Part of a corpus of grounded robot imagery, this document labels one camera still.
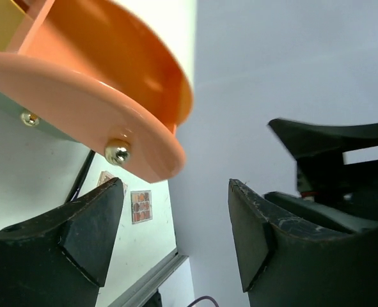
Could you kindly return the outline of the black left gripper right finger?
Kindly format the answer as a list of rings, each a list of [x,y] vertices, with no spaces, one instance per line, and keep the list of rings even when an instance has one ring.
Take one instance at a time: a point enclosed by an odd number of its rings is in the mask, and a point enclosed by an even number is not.
[[[378,306],[378,221],[237,179],[228,208],[251,306]]]

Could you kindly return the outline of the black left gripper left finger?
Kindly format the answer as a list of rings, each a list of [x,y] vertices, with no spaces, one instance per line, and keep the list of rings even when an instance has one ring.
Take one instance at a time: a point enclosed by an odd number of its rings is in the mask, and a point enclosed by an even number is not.
[[[0,306],[95,306],[123,208],[112,178],[80,198],[0,230]]]

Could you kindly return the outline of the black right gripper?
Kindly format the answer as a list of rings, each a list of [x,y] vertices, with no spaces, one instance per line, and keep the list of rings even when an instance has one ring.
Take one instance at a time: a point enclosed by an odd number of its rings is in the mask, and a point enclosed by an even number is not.
[[[270,192],[268,201],[317,225],[345,233],[378,227],[378,159],[347,164],[345,152],[378,146],[378,123],[268,123],[296,161],[298,197]]]

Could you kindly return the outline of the colourful glitter eyeshadow palette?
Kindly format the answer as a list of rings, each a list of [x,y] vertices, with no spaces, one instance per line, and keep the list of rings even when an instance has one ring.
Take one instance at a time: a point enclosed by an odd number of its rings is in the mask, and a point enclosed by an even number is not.
[[[114,178],[114,175],[112,175],[110,172],[101,171],[100,176],[98,178],[97,186],[100,186],[100,185],[106,183],[107,181],[109,181],[112,178]],[[128,188],[128,185],[125,182],[123,182],[123,193],[124,194],[127,192],[127,188]]]

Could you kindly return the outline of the nude nine-pan eyeshadow palette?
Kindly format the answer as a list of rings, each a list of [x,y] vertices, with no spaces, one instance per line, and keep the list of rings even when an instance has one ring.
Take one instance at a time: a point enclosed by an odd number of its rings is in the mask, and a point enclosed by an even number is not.
[[[131,216],[132,224],[149,221],[152,218],[151,191],[131,191]]]

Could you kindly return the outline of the peach top drawer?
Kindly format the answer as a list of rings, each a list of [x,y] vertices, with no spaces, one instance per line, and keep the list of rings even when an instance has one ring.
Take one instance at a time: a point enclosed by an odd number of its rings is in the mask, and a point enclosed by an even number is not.
[[[194,92],[196,1],[137,2],[138,15],[146,17],[192,74]],[[177,130],[170,132],[144,107],[100,81],[0,54],[0,92],[29,111],[30,125],[41,118],[146,182],[167,180],[184,167]]]

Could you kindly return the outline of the yellow drawer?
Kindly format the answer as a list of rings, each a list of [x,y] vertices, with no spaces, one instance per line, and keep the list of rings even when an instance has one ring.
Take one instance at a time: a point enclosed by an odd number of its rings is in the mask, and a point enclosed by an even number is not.
[[[0,0],[0,51],[10,43],[34,1]]]

